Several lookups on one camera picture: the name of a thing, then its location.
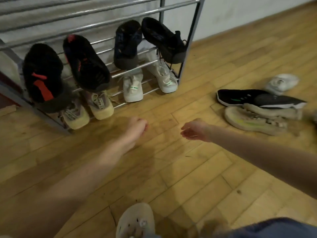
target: person's right arm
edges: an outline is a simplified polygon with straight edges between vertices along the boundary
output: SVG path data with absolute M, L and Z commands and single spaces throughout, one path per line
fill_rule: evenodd
M 317 199 L 317 155 L 213 126 L 200 119 L 186 123 L 182 136 L 215 143 Z

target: wooden floor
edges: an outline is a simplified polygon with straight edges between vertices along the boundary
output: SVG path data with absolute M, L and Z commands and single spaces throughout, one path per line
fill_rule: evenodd
M 307 195 L 217 145 L 187 141 L 180 127 L 201 117 L 245 135 L 317 153 L 317 131 L 305 118 L 281 137 L 243 132 L 223 119 L 220 88 L 262 88 L 269 77 L 293 73 L 299 84 L 287 95 L 317 109 L 317 5 L 274 16 L 200 41 L 190 51 L 177 92 L 161 91 L 93 120 L 71 136 L 55 132 L 21 108 L 0 117 L 0 222 L 18 203 L 36 198 L 116 137 L 127 117 L 149 121 L 148 132 L 126 154 L 56 237 L 114 237 L 121 214 L 147 202 L 158 234 L 192 237 L 204 220 L 224 216 L 239 227 L 276 216 L 317 225 Z

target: black shoe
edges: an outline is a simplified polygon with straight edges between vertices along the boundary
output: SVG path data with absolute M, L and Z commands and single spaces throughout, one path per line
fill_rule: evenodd
M 114 44 L 114 64 L 122 70 L 138 66 L 138 45 L 142 41 L 141 25 L 135 20 L 125 22 L 116 31 Z
M 216 92 L 217 100 L 225 106 L 242 106 L 244 103 L 254 104 L 254 99 L 268 92 L 258 89 L 220 89 Z
M 30 98 L 45 113 L 56 113 L 71 104 L 72 92 L 62 82 L 63 63 L 48 45 L 34 44 L 26 54 L 22 71 Z
M 307 102 L 288 96 L 261 94 L 254 99 L 254 104 L 261 108 L 303 108 Z
M 166 62 L 171 64 L 184 62 L 187 46 L 180 38 L 180 31 L 174 34 L 158 20 L 145 17 L 142 20 L 142 33 L 149 43 L 158 47 Z
M 69 35 L 63 49 L 77 84 L 89 92 L 100 92 L 109 87 L 110 72 L 83 36 Z

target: wall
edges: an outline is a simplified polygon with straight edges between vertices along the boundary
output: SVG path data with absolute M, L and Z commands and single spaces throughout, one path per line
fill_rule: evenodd
M 47 2 L 52 0 L 37 0 L 38 2 Z M 86 10 L 89 8 L 96 8 L 105 5 L 113 5 L 129 0 L 93 0 L 82 3 L 69 4 L 64 6 L 39 9 L 26 13 L 12 14 L 0 17 L 0 25 L 15 25 L 16 23 L 25 23 L 32 20 L 38 20 L 45 17 L 53 17 L 57 15 L 64 15 L 72 11 Z M 185 0 L 166 0 L 166 5 L 182 2 Z M 289 8 L 298 6 L 311 0 L 205 0 L 204 8 L 200 17 L 200 21 L 194 36 L 194 40 L 202 39 L 216 33 L 237 27 L 254 20 L 269 16 Z M 27 5 L 33 3 L 34 0 L 22 0 L 19 2 L 7 3 L 2 5 L 3 8 L 9 8 L 16 5 Z M 18 39 L 28 38 L 36 35 L 54 32 L 56 30 L 65 30 L 72 27 L 78 27 L 85 24 L 95 23 L 108 19 L 117 18 L 120 16 L 130 15 L 141 11 L 155 9 L 159 6 L 159 1 L 126 7 L 123 9 L 112 10 L 103 13 L 97 13 L 78 17 L 69 20 L 58 21 L 51 24 L 40 25 L 37 27 L 27 28 L 20 31 L 11 31 L 0 34 L 0 38 L 5 42 L 14 41 Z M 183 39 L 187 39 L 190 23 L 195 7 L 193 5 L 181 7 L 179 9 L 169 10 L 165 12 L 164 24 L 172 31 L 180 30 Z M 90 41 L 96 41 L 103 38 L 114 36 L 117 25 L 112 25 L 98 30 L 85 32 L 83 35 Z M 57 39 L 49 44 L 56 50 L 61 51 L 61 40 Z M 139 49 L 145 49 L 151 45 L 142 42 Z M 30 46 L 15 48 L 14 51 L 23 58 Z M 113 42 L 101 43 L 94 45 L 97 50 L 105 50 L 113 47 Z M 101 58 L 105 62 L 112 60 L 112 53 L 104 54 Z M 12 78 L 15 82 L 18 81 L 18 73 L 15 72 L 15 64 L 13 64 L 5 54 L 0 53 L 0 70 L 7 76 Z M 64 69 L 63 75 L 68 76 L 70 70 Z

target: metal shoe rack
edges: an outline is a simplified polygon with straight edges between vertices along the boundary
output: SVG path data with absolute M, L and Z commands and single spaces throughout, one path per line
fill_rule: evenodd
M 0 0 L 0 5 L 3 5 L 7 1 L 12 2 L 12 1 L 17 1 L 17 0 Z M 60 5 L 70 4 L 70 3 L 77 3 L 77 2 L 82 2 L 82 1 L 87 1 L 87 0 L 67 0 L 67 1 L 56 0 L 56 1 L 51 1 L 51 2 L 47 2 L 47 3 L 37 3 L 37 4 L 36 4 L 36 0 L 35 0 L 35 3 L 32 5 L 26 5 L 26 6 L 22 6 L 22 7 L 16 7 L 16 8 L 8 8 L 8 10 L 0 11 L 0 15 L 7 15 L 7 14 L 12 14 L 12 13 L 21 13 L 21 12 L 25 12 L 25 11 L 40 9 L 40 8 L 54 7 L 54 6 L 60 6 Z M 33 27 L 33 26 L 42 25 L 42 24 L 47 24 L 47 23 L 51 23 L 51 22 L 55 22 L 55 21 L 59 21 L 59 20 L 65 20 L 65 19 L 74 18 L 74 17 L 79 17 L 79 16 L 83 16 L 83 15 L 89 15 L 89 14 L 93 14 L 93 13 L 114 10 L 117 8 L 133 6 L 133 5 L 137 5 L 137 4 L 141 4 L 141 3 L 147 3 L 150 1 L 156 1 L 156 0 L 135 0 L 135 1 L 121 3 L 121 4 L 107 6 L 107 7 L 99 7 L 99 8 L 95 8 L 95 9 L 91 9 L 91 10 L 73 12 L 73 13 L 70 13 L 67 15 L 58 16 L 58 17 L 54 17 L 54 18 L 47 18 L 45 20 L 35 21 L 32 23 L 22 24 L 22 25 L 14 26 L 14 27 L 3 27 L 3 28 L 0 27 L 0 33 L 5 33 L 8 31 L 18 30 L 18 29 L 27 28 L 27 27 Z M 0 39 L 0 51 L 3 51 L 17 65 L 21 65 L 21 63 L 22 63 L 21 58 L 12 50 L 12 48 L 20 47 L 20 46 L 27 45 L 27 44 L 34 44 L 37 42 L 42 42 L 45 40 L 54 39 L 54 38 L 58 38 L 58 37 L 63 37 L 63 36 L 66 36 L 68 34 L 76 34 L 76 33 L 80 33 L 80 32 L 83 32 L 83 31 L 86 31 L 86 30 L 89 30 L 92 28 L 104 27 L 104 26 L 107 26 L 110 24 L 120 23 L 120 22 L 128 21 L 128 20 L 131 20 L 134 18 L 138 18 L 138 17 L 152 15 L 155 13 L 159 13 L 159 21 L 161 23 L 163 23 L 165 11 L 175 9 L 178 7 L 188 6 L 188 5 L 196 5 L 196 9 L 195 9 L 195 13 L 194 13 L 193 20 L 191 23 L 188 39 L 187 39 L 187 53 L 186 53 L 185 61 L 181 64 L 178 74 L 174 73 L 178 78 L 178 82 L 180 82 L 181 77 L 182 77 L 182 73 L 184 71 L 184 66 L 186 64 L 188 52 L 189 52 L 189 49 L 190 49 L 190 46 L 191 46 L 191 43 L 192 43 L 192 40 L 194 37 L 194 33 L 195 33 L 195 30 L 196 30 L 196 27 L 198 24 L 198 20 L 199 20 L 199 17 L 200 17 L 200 14 L 201 14 L 201 11 L 202 11 L 202 8 L 204 5 L 204 0 L 189 0 L 189 1 L 176 3 L 176 4 L 168 5 L 168 6 L 165 5 L 165 0 L 160 0 L 160 7 L 157 9 L 154 9 L 154 10 L 150 10 L 150 11 L 136 13 L 133 15 L 124 16 L 124 17 L 120 17 L 117 19 L 106 20 L 106 21 L 93 23 L 93 24 L 89 24 L 89 25 L 85 25 L 85 26 L 81 26 L 81 27 L 77 27 L 77 28 L 73 28 L 73 29 L 68 29 L 68 30 L 59 31 L 59 32 L 55 32 L 55 33 L 45 34 L 45 35 L 41 35 L 41 36 L 35 36 L 35 37 L 27 38 L 27 39 L 21 39 L 18 41 L 12 41 L 12 42 L 8 42 L 8 43 L 4 43 Z M 98 44 L 98 43 L 102 43 L 102 42 L 107 42 L 107 41 L 110 41 L 113 39 L 115 39 L 115 37 L 95 41 L 95 42 L 92 42 L 91 44 L 94 45 L 94 44 Z M 140 52 L 138 54 L 140 55 L 140 54 L 143 54 L 146 52 L 153 51 L 155 49 L 156 49 L 156 47 L 152 47 L 152 48 L 145 50 L 143 52 Z M 111 48 L 108 50 L 97 52 L 97 54 L 100 55 L 100 54 L 110 52 L 113 50 L 114 50 L 114 48 Z M 137 68 L 134 68 L 132 70 L 122 71 L 120 73 L 112 75 L 112 78 L 122 76 L 128 72 L 134 71 L 138 68 L 146 67 L 146 66 L 151 65 L 151 64 L 158 62 L 158 61 L 159 60 L 147 62 L 145 64 L 139 65 Z M 156 91 L 157 89 L 159 89 L 159 88 L 155 88 L 155 89 L 153 89 L 145 94 Z M 77 88 L 73 92 L 78 92 L 78 91 L 81 91 L 81 88 Z M 117 93 L 113 94 L 112 96 L 116 96 L 122 92 L 123 91 L 117 92 Z M 28 100 L 27 98 L 25 98 L 25 96 L 23 96 L 23 94 L 17 92 L 12 87 L 6 85 L 2 81 L 0 81 L 0 93 L 4 96 L 10 98 L 11 100 L 16 102 L 17 104 L 31 109 L 36 115 L 40 116 L 49 125 L 59 129 L 60 131 L 64 132 L 65 134 L 69 134 L 69 128 L 59 118 L 52 118 L 51 116 L 49 116 L 46 113 L 39 110 L 38 108 L 34 107 L 32 105 L 32 102 L 30 100 Z M 120 107 L 124 104 L 126 104 L 126 103 L 119 104 L 119 105 L 115 106 L 115 108 Z

